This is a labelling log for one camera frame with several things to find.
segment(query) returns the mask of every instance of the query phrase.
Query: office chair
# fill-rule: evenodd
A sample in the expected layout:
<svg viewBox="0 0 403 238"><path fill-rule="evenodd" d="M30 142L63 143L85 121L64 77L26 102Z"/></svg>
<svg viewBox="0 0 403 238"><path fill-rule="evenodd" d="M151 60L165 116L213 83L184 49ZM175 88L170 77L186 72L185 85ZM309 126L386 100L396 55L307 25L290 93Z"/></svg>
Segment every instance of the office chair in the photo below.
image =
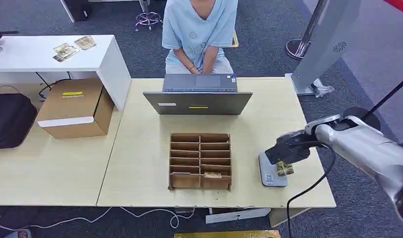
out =
<svg viewBox="0 0 403 238"><path fill-rule="evenodd" d="M136 24L135 31L138 31L138 26L149 26L149 30L152 30L152 25L160 22L163 24L161 20L161 16L156 12L149 11L149 2L148 0L139 0L143 13L136 16Z"/></svg>

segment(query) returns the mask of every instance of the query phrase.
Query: black cable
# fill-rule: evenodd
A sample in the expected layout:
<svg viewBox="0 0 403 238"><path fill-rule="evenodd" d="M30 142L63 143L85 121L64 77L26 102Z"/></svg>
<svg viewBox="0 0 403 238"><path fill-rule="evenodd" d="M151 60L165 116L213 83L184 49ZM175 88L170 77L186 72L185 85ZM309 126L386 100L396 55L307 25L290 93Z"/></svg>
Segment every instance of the black cable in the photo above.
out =
<svg viewBox="0 0 403 238"><path fill-rule="evenodd" d="M332 152L332 161L330 162L329 167L327 168L327 170L324 172L323 176L321 176L319 178L319 180L317 180L313 185L311 185L309 188L307 188L306 190L300 192L299 194L293 196L291 199L288 200L288 203L286 205L286 215L288 218L288 231L289 231L289 238L292 238L292 231L291 231L291 217L289 215L289 204L291 203L291 201L295 200L296 198L304 195L305 193L311 191L313 188L315 188L321 181L324 180L324 178L327 177L327 175L330 173L330 171L332 170L333 166L335 165L335 161L336 161L336 152L333 150L332 147L330 147L330 145L324 143L324 142L320 142L320 141L308 141L308 142L301 142L298 143L296 145L293 145L293 147L295 146L299 146L299 145L309 145L310 147L314 147L314 146L326 146L328 149L330 149L330 151Z"/></svg>
<svg viewBox="0 0 403 238"><path fill-rule="evenodd" d="M44 79L43 77L41 77L41 76L38 74L38 72L35 72L35 74L36 74L37 76L39 76L39 77L42 79L42 81L44 81L44 83L47 85L47 87L49 87L50 89L52 89L51 86L45 81L45 79Z"/></svg>
<svg viewBox="0 0 403 238"><path fill-rule="evenodd" d="M71 79L71 74L70 74L69 71L67 71L68 79L67 79L67 78L65 78L65 79L60 79L60 80L55 81L54 83L48 84L48 83L38 74L38 72L35 72L35 73L36 73L36 74L42 79L42 81L44 81L45 84L47 85L47 86L45 86L43 89L41 89L41 91L39 91L39 93L38 93L39 96L40 96L41 98L43 98L43 99L46 99L46 97L42 94L42 92L44 92L45 89L50 88L50 91L51 91L51 89L52 89L51 86L56 85L57 83L59 83L59 82L61 82L61 81L70 80L70 79Z"/></svg>
<svg viewBox="0 0 403 238"><path fill-rule="evenodd" d="M387 100L389 100L395 93L403 88L403 81L400 82L390 93L387 94L381 101L379 101L367 114L365 114L361 120L365 121L367 117L373 114L379 107L381 107Z"/></svg>
<svg viewBox="0 0 403 238"><path fill-rule="evenodd" d="M39 91L39 96L41 96L41 98L43 98L43 99L46 99L46 97L42 94L42 92L44 92L45 91L45 89L47 89L47 88L51 88L51 86L54 86L54 85L56 85L57 83L59 83L59 82L61 82L61 81L64 81L64 80L70 80L70 79L67 79L67 78L65 78L65 79L60 79L60 80L57 80L57 81L55 81L54 83L51 83L50 85L48 85L48 86L45 86L43 89L41 89L41 91Z"/></svg>

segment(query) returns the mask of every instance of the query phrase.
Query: chair base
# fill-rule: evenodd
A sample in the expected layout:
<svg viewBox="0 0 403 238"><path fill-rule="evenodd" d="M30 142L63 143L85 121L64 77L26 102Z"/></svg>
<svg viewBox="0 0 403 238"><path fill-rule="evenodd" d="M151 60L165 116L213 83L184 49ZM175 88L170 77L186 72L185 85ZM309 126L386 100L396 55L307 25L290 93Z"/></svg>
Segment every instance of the chair base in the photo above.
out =
<svg viewBox="0 0 403 238"><path fill-rule="evenodd" d="M161 20L161 16L156 13L156 12L149 12L149 13L141 13L137 15L136 17L136 24L135 24L135 31L139 31L138 26L149 26L149 31L152 30L152 25L161 23L163 24L163 21Z"/></svg>

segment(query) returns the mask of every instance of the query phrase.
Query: robotic arm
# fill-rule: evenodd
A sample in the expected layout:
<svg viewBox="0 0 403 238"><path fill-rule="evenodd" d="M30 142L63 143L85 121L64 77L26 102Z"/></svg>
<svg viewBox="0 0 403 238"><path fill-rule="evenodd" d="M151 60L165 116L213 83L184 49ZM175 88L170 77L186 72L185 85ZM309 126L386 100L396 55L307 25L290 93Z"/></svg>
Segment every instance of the robotic arm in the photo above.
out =
<svg viewBox="0 0 403 238"><path fill-rule="evenodd" d="M306 159L307 142L323 142L371 177L389 196L403 221L403 148L355 116L340 115L308 123L303 131L286 134L265 151L272 164Z"/></svg>

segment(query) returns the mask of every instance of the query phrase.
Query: black bag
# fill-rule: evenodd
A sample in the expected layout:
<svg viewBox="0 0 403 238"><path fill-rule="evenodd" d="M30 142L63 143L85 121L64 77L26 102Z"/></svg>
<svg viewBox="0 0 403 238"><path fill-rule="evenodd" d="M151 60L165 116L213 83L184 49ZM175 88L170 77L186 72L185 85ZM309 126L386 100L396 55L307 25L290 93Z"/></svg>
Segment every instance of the black bag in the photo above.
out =
<svg viewBox="0 0 403 238"><path fill-rule="evenodd" d="M0 94L0 149L20 145L36 117L30 99L20 93Z"/></svg>

